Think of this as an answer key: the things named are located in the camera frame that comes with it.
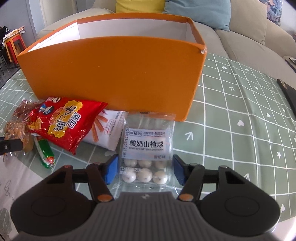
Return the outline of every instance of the throw pillow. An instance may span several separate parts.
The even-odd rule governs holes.
[[[162,13],[165,0],[117,0],[116,12]]]
[[[265,45],[266,8],[258,0],[231,0],[230,31]]]
[[[230,0],[167,0],[164,13],[190,17],[211,28],[229,31]]]
[[[281,9],[283,6],[282,0],[259,0],[267,6],[267,18],[277,24],[281,25]]]

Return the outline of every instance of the beige sofa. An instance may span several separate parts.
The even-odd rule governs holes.
[[[296,89],[296,73],[284,60],[296,58],[294,39],[266,18],[266,6],[258,0],[250,0],[254,1],[250,2],[250,6],[242,6],[239,1],[231,0],[230,32],[195,23],[208,52],[238,61],[275,79],[282,79]],[[95,0],[93,8],[46,27],[38,33],[37,38],[79,18],[110,14],[115,11],[115,3],[116,0]]]

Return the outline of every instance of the floor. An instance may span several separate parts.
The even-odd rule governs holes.
[[[8,68],[5,67],[3,63],[0,63],[1,68],[3,69],[4,75],[2,74],[0,70],[0,89],[3,87],[3,85],[9,80],[20,68],[13,65],[13,63],[8,64]]]

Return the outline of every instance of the yellow pillow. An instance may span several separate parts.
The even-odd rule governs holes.
[[[152,12],[162,13],[165,0],[117,0],[116,12]]]

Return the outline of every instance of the package label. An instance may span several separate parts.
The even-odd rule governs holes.
[[[170,160],[169,130],[126,128],[122,158],[150,161]]]

